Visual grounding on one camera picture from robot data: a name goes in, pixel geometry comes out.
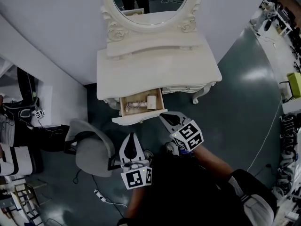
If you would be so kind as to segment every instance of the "oval mirror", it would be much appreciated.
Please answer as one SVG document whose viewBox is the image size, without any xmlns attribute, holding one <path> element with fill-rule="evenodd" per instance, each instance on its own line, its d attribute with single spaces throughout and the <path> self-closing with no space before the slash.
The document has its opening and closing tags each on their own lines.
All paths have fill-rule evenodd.
<svg viewBox="0 0 301 226">
<path fill-rule="evenodd" d="M 161 24 L 174 17 L 186 0 L 114 0 L 120 13 L 143 25 Z"/>
</svg>

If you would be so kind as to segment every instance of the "electrical cable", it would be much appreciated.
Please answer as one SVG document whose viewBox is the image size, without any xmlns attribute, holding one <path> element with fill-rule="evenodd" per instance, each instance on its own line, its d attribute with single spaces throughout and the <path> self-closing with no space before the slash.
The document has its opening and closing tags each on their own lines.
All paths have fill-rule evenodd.
<svg viewBox="0 0 301 226">
<path fill-rule="evenodd" d="M 147 107 L 146 101 L 136 101 L 136 102 L 127 102 L 126 103 L 126 111 L 129 109 L 138 109 L 140 107 Z"/>
<path fill-rule="evenodd" d="M 48 223 L 49 220 L 55 221 L 55 222 L 56 222 L 57 224 L 59 224 L 60 226 L 63 226 L 63 225 L 64 225 L 64 224 L 61 224 L 61 223 L 57 222 L 56 220 L 54 220 L 54 219 L 52 219 L 52 218 L 49 218 L 49 219 L 47 219 L 46 222 L 44 223 L 44 226 L 47 225 L 47 223 Z"/>
<path fill-rule="evenodd" d="M 271 174 L 276 176 L 277 173 L 273 173 L 273 169 L 272 169 L 272 165 L 271 164 L 267 164 L 265 166 L 263 166 L 255 175 L 254 175 L 254 178 L 257 177 L 264 169 L 266 168 L 270 168 L 271 169 Z"/>
<path fill-rule="evenodd" d="M 81 171 L 82 171 L 82 169 L 79 169 L 78 172 L 76 173 L 76 176 L 75 176 L 75 178 L 73 179 L 73 183 L 74 183 L 74 184 L 78 184 L 78 183 L 79 183 L 79 173 L 80 173 Z M 95 183 L 95 185 L 96 185 L 96 189 L 99 191 L 99 186 L 98 186 L 98 184 L 97 184 L 97 182 L 96 182 L 96 180 L 95 180 L 95 178 L 94 178 L 94 175 L 91 174 L 91 176 L 92 176 L 92 179 L 93 179 L 93 181 L 94 181 L 94 183 Z M 113 204 L 114 207 L 115 207 L 115 208 L 117 209 L 117 211 L 119 212 L 119 214 L 122 216 L 122 218 L 124 218 L 123 215 L 122 215 L 122 213 L 120 212 L 120 210 L 117 208 L 116 205 L 122 205 L 122 206 L 125 206 L 125 207 L 127 207 L 127 206 L 124 205 L 124 204 L 122 204 L 122 203 L 114 203 L 114 202 L 111 200 L 111 198 L 109 198 L 109 197 L 105 197 L 105 196 L 103 196 L 103 197 L 109 199 L 111 202 L 106 202 L 106 203 L 108 203 L 108 204 Z"/>
<path fill-rule="evenodd" d="M 112 202 L 107 202 L 107 201 L 104 201 L 104 202 L 105 202 L 105 203 L 108 203 L 108 204 L 115 204 L 115 205 L 125 206 L 125 207 L 127 208 L 127 206 L 126 206 L 125 204 L 123 204 L 123 203 L 112 203 Z"/>
<path fill-rule="evenodd" d="M 111 204 L 113 204 L 113 206 L 117 209 L 117 211 L 119 212 L 119 214 L 121 215 L 121 217 L 124 218 L 123 215 L 122 215 L 122 213 L 120 212 L 119 208 L 117 208 L 116 204 L 113 203 L 113 201 L 111 200 L 111 198 L 109 198 L 109 197 L 104 197 L 104 198 L 109 199 L 109 200 L 111 201 Z"/>
<path fill-rule="evenodd" d="M 64 133 L 64 131 L 63 131 L 62 129 L 57 129 L 57 130 L 48 130 L 48 129 L 46 129 L 46 128 L 44 128 L 44 127 L 42 126 L 42 124 L 41 124 L 41 122 L 40 122 L 39 120 L 38 120 L 38 122 L 39 122 L 39 124 L 41 125 L 41 127 L 42 127 L 44 130 L 46 130 L 46 131 L 50 131 L 50 132 L 51 132 L 51 136 L 50 136 L 49 138 L 51 138 L 53 134 L 56 134 L 56 135 L 61 135 L 61 134 L 63 134 L 63 133 Z"/>
<path fill-rule="evenodd" d="M 79 173 L 82 171 L 82 169 L 79 169 L 78 172 L 76 173 L 75 178 L 72 180 L 74 184 L 79 183 Z"/>
<path fill-rule="evenodd" d="M 97 184 L 97 182 L 96 182 L 96 180 L 95 180 L 95 178 L 94 178 L 94 175 L 91 174 L 91 176 L 92 176 L 92 178 L 93 178 L 93 181 L 95 182 L 96 189 L 99 191 L 99 187 L 98 187 L 98 184 Z"/>
<path fill-rule="evenodd" d="M 256 38 L 258 38 L 258 39 L 262 39 L 262 40 L 264 40 L 264 41 L 266 41 L 266 42 L 271 42 L 272 44 L 275 44 L 273 41 L 271 41 L 271 40 L 265 40 L 264 38 L 262 38 L 262 37 L 260 37 L 260 36 L 257 36 L 256 34 L 255 34 L 255 36 L 256 36 Z"/>
<path fill-rule="evenodd" d="M 276 118 L 276 116 L 277 116 L 277 113 L 278 113 L 278 110 L 279 110 L 279 107 L 280 107 L 281 101 L 282 101 L 282 100 L 280 100 L 280 102 L 279 102 L 279 104 L 278 104 L 278 108 L 277 108 L 277 111 L 276 111 L 276 113 L 275 113 L 274 119 L 273 119 L 273 121 L 272 121 L 271 127 L 269 128 L 268 134 L 267 134 L 267 136 L 265 137 L 265 139 L 264 139 L 264 141 L 263 141 L 263 143 L 262 143 L 262 146 L 261 146 L 261 148 L 259 149 L 259 151 L 258 151 L 257 155 L 255 156 L 255 158 L 254 158 L 253 162 L 251 163 L 251 165 L 249 166 L 249 168 L 248 168 L 248 170 L 247 170 L 247 171 L 249 171 L 249 170 L 250 170 L 250 168 L 252 167 L 252 165 L 254 164 L 255 160 L 257 159 L 257 157 L 258 157 L 259 153 L 261 152 L 261 150 L 262 150 L 262 148 L 263 148 L 263 145 L 264 145 L 265 141 L 267 140 L 267 138 L 268 138 L 268 136 L 269 136 L 269 132 L 271 131 L 271 129 L 272 129 L 272 127 L 273 127 L 273 124 L 274 124 L 275 118 Z"/>
<path fill-rule="evenodd" d="M 182 4 L 181 1 L 176 1 L 176 0 L 162 0 L 161 1 L 162 4 L 166 4 L 166 3 L 169 3 L 169 2 L 173 2 L 173 3 L 177 3 L 177 4 Z"/>
</svg>

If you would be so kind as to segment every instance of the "carved table leg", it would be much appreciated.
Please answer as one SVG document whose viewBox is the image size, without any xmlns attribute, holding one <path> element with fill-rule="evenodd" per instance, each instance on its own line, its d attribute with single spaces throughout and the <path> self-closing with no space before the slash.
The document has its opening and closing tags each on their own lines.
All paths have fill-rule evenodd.
<svg viewBox="0 0 301 226">
<path fill-rule="evenodd" d="M 198 98 L 207 94 L 209 92 L 210 88 L 211 88 L 211 83 L 206 84 L 200 91 L 195 93 L 192 98 L 193 104 L 197 104 Z"/>
</svg>

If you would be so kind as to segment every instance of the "gray chair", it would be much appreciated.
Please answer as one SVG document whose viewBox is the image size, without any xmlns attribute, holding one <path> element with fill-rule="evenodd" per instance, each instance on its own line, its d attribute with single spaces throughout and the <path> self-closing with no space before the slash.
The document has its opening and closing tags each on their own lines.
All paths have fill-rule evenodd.
<svg viewBox="0 0 301 226">
<path fill-rule="evenodd" d="M 80 169 L 98 177 L 107 178 L 112 175 L 108 165 L 110 158 L 115 155 L 115 148 L 103 132 L 86 121 L 71 120 L 66 136 L 66 153 L 70 153 L 68 145 L 74 142 L 77 142 L 77 151 L 71 154 L 76 155 L 75 162 Z"/>
</svg>

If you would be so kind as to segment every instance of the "white wall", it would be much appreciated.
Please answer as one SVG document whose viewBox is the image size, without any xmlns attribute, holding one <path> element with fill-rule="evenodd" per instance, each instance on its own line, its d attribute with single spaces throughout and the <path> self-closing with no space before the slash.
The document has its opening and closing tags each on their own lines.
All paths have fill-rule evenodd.
<svg viewBox="0 0 301 226">
<path fill-rule="evenodd" d="M 55 125 L 69 125 L 74 118 L 87 121 L 87 89 L 39 52 L 2 16 L 0 57 L 52 87 L 51 117 Z"/>
<path fill-rule="evenodd" d="M 219 62 L 262 0 L 201 0 L 198 28 Z M 96 82 L 106 48 L 102 0 L 0 0 L 0 13 L 36 48 L 82 84 Z"/>
</svg>

